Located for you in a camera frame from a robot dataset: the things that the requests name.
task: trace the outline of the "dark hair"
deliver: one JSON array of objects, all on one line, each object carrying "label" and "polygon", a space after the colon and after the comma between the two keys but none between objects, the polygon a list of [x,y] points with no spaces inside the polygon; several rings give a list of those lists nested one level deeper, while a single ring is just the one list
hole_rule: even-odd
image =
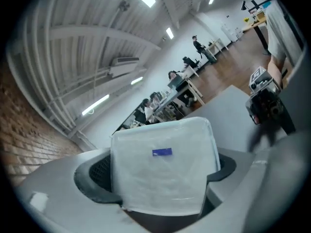
[{"label": "dark hair", "polygon": [[170,72],[169,72],[169,80],[171,80],[170,74],[171,74],[172,72],[175,73],[175,74],[177,74],[177,72],[175,72],[175,71],[170,71]]},{"label": "dark hair", "polygon": [[156,92],[151,93],[150,99],[153,100],[155,96],[156,96]]},{"label": "dark hair", "polygon": [[146,103],[148,103],[149,102],[149,99],[144,99],[142,102],[141,102],[141,104],[144,106],[144,107],[146,107]]}]

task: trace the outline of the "laptop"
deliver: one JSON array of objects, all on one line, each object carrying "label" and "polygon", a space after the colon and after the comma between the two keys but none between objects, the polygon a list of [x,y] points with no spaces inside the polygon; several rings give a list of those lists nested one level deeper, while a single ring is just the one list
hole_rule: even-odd
[{"label": "laptop", "polygon": [[181,83],[183,82],[184,80],[179,76],[177,75],[173,80],[171,80],[169,82],[169,84],[167,85],[170,89],[176,89],[179,85],[181,85]]}]

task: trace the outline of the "white ceiling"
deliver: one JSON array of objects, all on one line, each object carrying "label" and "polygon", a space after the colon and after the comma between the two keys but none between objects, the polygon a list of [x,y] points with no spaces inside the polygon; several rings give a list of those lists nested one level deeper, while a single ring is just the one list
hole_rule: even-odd
[{"label": "white ceiling", "polygon": [[[131,90],[144,64],[179,20],[202,0],[36,0],[21,20],[10,48],[15,65],[23,66],[42,111],[66,134],[89,120],[81,112],[110,94],[104,106]],[[131,73],[107,75],[116,57],[138,57]]]}]

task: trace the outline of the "office desk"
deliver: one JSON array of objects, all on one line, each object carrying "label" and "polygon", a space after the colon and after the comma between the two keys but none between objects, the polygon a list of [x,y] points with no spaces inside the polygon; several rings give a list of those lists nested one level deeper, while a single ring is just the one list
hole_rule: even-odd
[{"label": "office desk", "polygon": [[263,48],[269,53],[269,51],[268,51],[268,44],[267,44],[267,42],[266,42],[266,40],[265,40],[265,38],[264,38],[260,28],[258,27],[260,24],[265,23],[266,21],[267,21],[267,18],[263,17],[263,18],[261,18],[259,20],[259,22],[255,23],[253,25],[247,25],[244,28],[242,28],[242,32],[244,33],[244,32],[246,32],[246,31],[248,31],[250,29],[254,29],[256,31],[256,33],[257,33],[257,35],[258,35],[262,45],[263,45]]},{"label": "office desk", "polygon": [[[198,68],[198,64],[200,63],[200,61],[197,61],[195,62],[196,64],[196,67]],[[183,73],[186,73],[187,75],[187,78],[190,78],[193,74],[197,77],[199,77],[199,74],[196,73],[196,71],[190,66],[190,65],[187,65],[183,70],[182,70]]]},{"label": "office desk", "polygon": [[185,86],[180,91],[173,91],[170,93],[166,98],[164,98],[160,103],[161,105],[154,111],[153,115],[156,119],[158,119],[160,122],[163,122],[163,120],[157,116],[158,113],[160,113],[165,107],[167,107],[175,98],[177,98],[179,95],[183,94],[186,90],[189,90],[197,99],[198,101],[204,105],[205,103],[201,99],[203,97],[202,93],[198,90],[198,88],[191,82],[189,78],[186,78],[184,82],[187,82],[188,85]]},{"label": "office desk", "polygon": [[220,52],[222,52],[222,48],[218,47],[218,46],[216,45],[216,43],[223,44],[224,47],[225,47],[227,50],[229,50],[229,48],[221,41],[220,38],[218,38],[217,40],[213,41],[212,44],[209,45],[206,49],[207,49],[208,52],[214,57],[215,60],[217,60],[217,59],[216,59],[215,55],[210,51],[210,49],[211,49],[212,47],[216,47]]}]

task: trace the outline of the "wooden table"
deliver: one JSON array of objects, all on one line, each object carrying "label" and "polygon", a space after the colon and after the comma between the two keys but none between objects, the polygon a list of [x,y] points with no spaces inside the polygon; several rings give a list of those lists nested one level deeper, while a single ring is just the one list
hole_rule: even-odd
[{"label": "wooden table", "polygon": [[265,49],[265,51],[266,51],[268,54],[270,54],[269,51],[268,51],[268,44],[267,44],[267,42],[266,42],[266,39],[264,38],[264,36],[263,36],[263,34],[262,34],[260,28],[258,27],[260,24],[266,23],[266,21],[267,21],[267,18],[266,18],[266,17],[263,17],[263,18],[261,18],[261,19],[259,20],[259,22],[255,23],[255,24],[253,24],[253,25],[247,25],[247,26],[245,26],[244,28],[242,28],[242,32],[244,33],[244,32],[246,32],[246,31],[248,31],[248,30],[250,30],[250,29],[254,29],[254,30],[256,31],[256,33],[257,33],[257,35],[258,35],[258,37],[259,37],[259,39],[260,39],[262,45],[263,45],[263,48]]}]

